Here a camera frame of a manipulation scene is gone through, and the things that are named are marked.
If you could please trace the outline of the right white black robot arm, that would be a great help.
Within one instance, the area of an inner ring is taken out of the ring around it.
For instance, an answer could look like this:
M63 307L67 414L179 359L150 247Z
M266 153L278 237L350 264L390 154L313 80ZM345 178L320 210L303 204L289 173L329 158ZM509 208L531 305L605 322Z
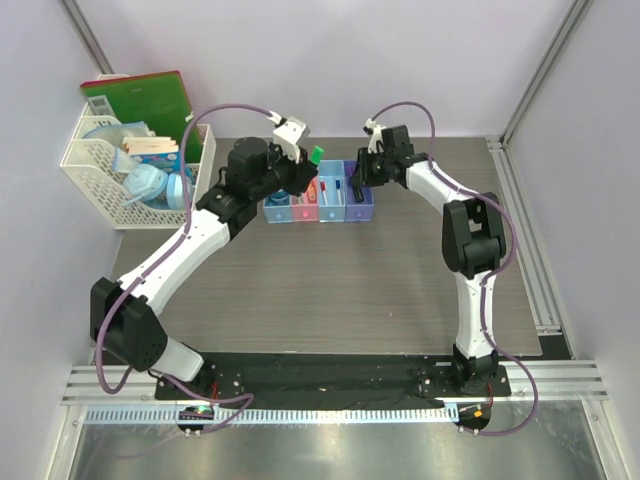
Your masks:
M393 181L442 214L441 252L456 282L459 318L451 380L457 393L479 396L488 391L499 365L493 289L507 249L499 201L491 192L467 189L428 154L417 153L406 126L385 127L369 119L364 131L369 144L358 150L352 187Z

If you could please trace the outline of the light blue plastic bin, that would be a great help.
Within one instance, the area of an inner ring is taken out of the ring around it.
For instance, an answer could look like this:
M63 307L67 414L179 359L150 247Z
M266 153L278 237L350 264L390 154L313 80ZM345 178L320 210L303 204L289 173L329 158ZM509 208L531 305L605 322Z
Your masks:
M263 212L268 223L278 224L293 222L293 211L290 200L287 206L267 206L266 199L263 201Z

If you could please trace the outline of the blue round jar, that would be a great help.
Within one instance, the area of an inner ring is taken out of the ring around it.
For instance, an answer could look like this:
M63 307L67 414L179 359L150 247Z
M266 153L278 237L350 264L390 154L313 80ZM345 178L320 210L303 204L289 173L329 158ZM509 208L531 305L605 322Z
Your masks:
M287 206L289 204L289 194L284 190L279 190L266 199L267 206Z

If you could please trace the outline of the orange highlighter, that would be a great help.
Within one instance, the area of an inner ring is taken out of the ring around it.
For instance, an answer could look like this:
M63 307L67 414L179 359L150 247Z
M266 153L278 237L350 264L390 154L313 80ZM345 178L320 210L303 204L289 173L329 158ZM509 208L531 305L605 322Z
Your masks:
M307 192L307 199L310 203L316 203L317 202L317 186L316 183L314 181L311 181L309 183Z

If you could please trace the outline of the green highlighter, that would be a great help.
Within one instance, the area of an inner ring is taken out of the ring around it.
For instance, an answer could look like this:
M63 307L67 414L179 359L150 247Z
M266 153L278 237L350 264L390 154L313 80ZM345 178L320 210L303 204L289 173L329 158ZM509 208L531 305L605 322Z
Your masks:
M315 146L311 152L310 162L316 167L318 167L323 157L324 157L324 149L321 148L320 146Z

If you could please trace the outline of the blue cap whiteboard marker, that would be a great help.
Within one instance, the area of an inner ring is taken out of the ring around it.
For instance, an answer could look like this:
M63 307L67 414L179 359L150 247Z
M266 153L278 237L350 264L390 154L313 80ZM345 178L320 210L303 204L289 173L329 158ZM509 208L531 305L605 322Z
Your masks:
M335 188L336 188L336 203L338 205L343 205L343 194L342 194L342 182L339 178L335 179Z

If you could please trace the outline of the purple plastic bin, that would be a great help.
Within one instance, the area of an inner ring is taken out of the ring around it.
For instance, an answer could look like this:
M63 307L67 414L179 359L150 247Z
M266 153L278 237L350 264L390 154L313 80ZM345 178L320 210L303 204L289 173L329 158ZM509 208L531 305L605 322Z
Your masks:
M355 160L344 161L345 187L346 187L346 222L368 222L374 214L374 197L372 189L362 187L354 189L349 181L355 172L357 162Z

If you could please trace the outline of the red cap whiteboard marker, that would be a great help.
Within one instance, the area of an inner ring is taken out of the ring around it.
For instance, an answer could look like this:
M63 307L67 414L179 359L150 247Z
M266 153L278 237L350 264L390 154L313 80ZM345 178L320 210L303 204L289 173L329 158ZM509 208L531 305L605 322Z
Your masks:
M326 205L328 205L328 197L327 197L326 185L325 185L324 181L320 181L320 188L321 188L321 192L322 192L324 205L326 206Z

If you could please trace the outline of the teal plastic bin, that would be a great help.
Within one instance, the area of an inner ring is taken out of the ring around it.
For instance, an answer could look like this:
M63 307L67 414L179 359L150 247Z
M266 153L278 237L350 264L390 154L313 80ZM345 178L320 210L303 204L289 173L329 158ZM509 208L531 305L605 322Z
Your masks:
M335 179L339 178L342 182L343 205L336 203ZM343 160L323 160L318 168L318 211L320 222L343 222L346 212L346 193L345 193L345 172ZM326 185L328 205L324 205L320 181L324 181Z

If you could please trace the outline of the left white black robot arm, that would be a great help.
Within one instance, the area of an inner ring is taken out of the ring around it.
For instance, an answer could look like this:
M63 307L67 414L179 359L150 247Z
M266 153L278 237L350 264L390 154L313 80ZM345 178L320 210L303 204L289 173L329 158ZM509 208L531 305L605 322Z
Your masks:
M168 336L159 316L179 287L257 215L258 204L285 192L299 196L318 174L324 152L302 150L292 161L282 147L256 137L235 142L219 179L196 203L190 220L148 259L116 281L99 279L90 293L90 336L138 372L178 380L190 398L205 397L213 375L203 356Z

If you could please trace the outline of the pink plastic bin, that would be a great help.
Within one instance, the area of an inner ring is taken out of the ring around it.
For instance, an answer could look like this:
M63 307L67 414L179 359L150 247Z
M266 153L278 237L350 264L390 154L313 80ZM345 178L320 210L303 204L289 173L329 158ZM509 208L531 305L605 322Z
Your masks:
M304 193L299 197L292 196L291 202L294 222L317 222L319 220L316 194Z

